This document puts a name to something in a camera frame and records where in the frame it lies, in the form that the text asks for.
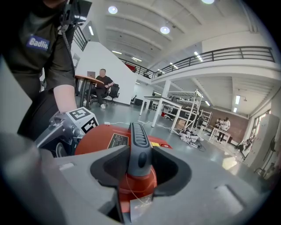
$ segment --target gray floor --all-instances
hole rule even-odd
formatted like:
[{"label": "gray floor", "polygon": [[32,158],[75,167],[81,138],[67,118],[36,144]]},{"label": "gray floor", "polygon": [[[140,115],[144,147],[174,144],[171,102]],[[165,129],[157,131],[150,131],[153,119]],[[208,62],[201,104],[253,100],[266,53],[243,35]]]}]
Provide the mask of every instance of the gray floor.
[{"label": "gray floor", "polygon": [[[121,104],[109,104],[106,109],[101,109],[98,107],[97,103],[91,105],[91,111],[95,113],[99,124],[103,124],[104,122],[117,123],[114,125],[126,128],[129,127],[130,122],[137,122],[138,120],[148,122],[153,120],[155,111],[144,109],[142,115],[140,116],[140,108],[140,106],[135,105],[128,106]],[[173,122],[159,116],[156,123],[170,128]],[[186,154],[197,154],[200,157],[211,160],[214,163],[221,165],[233,175],[250,184],[256,191],[267,191],[264,180],[261,180],[257,174],[241,163],[240,160],[237,160],[233,149],[228,151],[228,147],[226,150],[222,150],[216,146],[216,143],[212,144],[206,140],[202,141],[203,148],[198,149],[180,140],[180,137],[176,134],[170,133],[169,129],[165,129],[160,126],[151,127],[151,123],[144,124],[143,126],[148,135],[166,140],[173,149],[183,151]]]}]

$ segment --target railing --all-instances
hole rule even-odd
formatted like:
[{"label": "railing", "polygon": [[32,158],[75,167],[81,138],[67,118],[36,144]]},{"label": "railing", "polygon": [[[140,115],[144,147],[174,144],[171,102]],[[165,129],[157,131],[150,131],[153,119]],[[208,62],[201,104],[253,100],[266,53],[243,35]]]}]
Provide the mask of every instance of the railing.
[{"label": "railing", "polygon": [[275,62],[271,51],[272,49],[270,47],[260,47],[260,46],[228,47],[228,48],[208,51],[182,59],[169,66],[166,66],[160,71],[155,72],[153,78],[159,77],[165,73],[169,73],[171,71],[178,70],[191,65],[201,64],[204,62],[218,61],[218,60],[258,59],[258,60]]},{"label": "railing", "polygon": [[80,27],[76,28],[73,39],[76,42],[76,44],[79,46],[79,48],[83,51],[85,49],[88,41],[86,40]]},{"label": "railing", "polygon": [[154,78],[154,72],[152,70],[149,70],[143,66],[140,66],[136,63],[133,63],[133,62],[130,62],[130,61],[127,61],[125,59],[122,59],[122,58],[119,58],[124,64],[126,64],[129,69],[131,69],[134,73],[138,73],[146,78],[149,78],[149,79],[153,79]]}]

